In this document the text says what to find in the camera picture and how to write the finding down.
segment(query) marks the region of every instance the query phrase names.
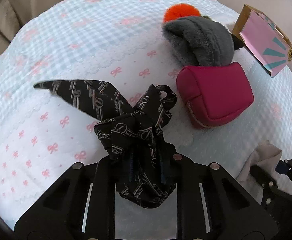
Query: gray plush toy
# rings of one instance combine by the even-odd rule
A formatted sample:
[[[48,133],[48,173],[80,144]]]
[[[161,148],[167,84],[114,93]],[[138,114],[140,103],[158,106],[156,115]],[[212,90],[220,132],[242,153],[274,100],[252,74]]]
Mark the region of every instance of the gray plush toy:
[[[225,26],[200,16],[164,23],[163,35],[184,66],[227,66],[233,60],[234,50],[243,47]]]

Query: orange pom-pom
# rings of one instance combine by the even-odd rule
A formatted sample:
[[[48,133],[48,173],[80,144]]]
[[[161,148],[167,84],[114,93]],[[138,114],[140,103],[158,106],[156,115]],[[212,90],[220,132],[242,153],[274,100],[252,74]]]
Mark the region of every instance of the orange pom-pom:
[[[201,16],[198,9],[187,3],[175,4],[167,9],[164,14],[163,22],[175,20],[179,17]]]

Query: gray cloth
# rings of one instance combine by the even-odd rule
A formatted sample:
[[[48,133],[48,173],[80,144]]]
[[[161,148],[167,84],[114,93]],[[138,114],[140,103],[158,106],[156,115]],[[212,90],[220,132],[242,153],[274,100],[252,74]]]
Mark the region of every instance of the gray cloth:
[[[236,179],[237,182],[259,203],[262,202],[262,187],[259,186],[254,177],[250,175],[249,169],[253,165],[258,165],[268,174],[273,176],[281,156],[281,149],[272,145],[268,140],[261,142],[251,153]]]
[[[227,66],[233,60],[233,39],[218,22],[199,16],[181,17],[163,25],[163,36],[184,66]]]

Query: teal stripe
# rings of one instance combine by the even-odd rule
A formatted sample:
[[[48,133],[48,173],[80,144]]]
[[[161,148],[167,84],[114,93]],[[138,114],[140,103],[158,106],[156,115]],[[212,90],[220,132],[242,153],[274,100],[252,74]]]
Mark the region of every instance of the teal stripe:
[[[263,55],[277,56],[277,57],[286,57],[285,54],[280,53],[277,50],[273,50],[273,49],[270,49],[270,48],[265,49]]]
[[[269,64],[265,65],[264,67],[268,70],[271,70],[272,68],[275,68],[279,65],[282,65],[285,62],[286,62],[285,60],[277,61],[277,62],[269,63]]]
[[[275,37],[274,39],[273,39],[273,42],[275,42],[278,46],[280,46],[283,50],[286,50],[286,48],[285,48],[285,46],[283,45],[283,43],[281,43],[281,41],[277,38],[277,37]]]

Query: plush hat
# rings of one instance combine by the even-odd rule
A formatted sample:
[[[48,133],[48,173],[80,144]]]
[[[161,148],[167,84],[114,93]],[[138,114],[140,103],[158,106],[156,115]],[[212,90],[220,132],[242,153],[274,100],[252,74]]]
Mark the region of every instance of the plush hat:
[[[224,25],[209,17],[198,16],[200,12],[191,7],[175,5],[164,15],[163,36],[171,43],[174,54],[183,65],[229,65],[234,50],[243,47],[243,44],[234,41],[234,36]]]

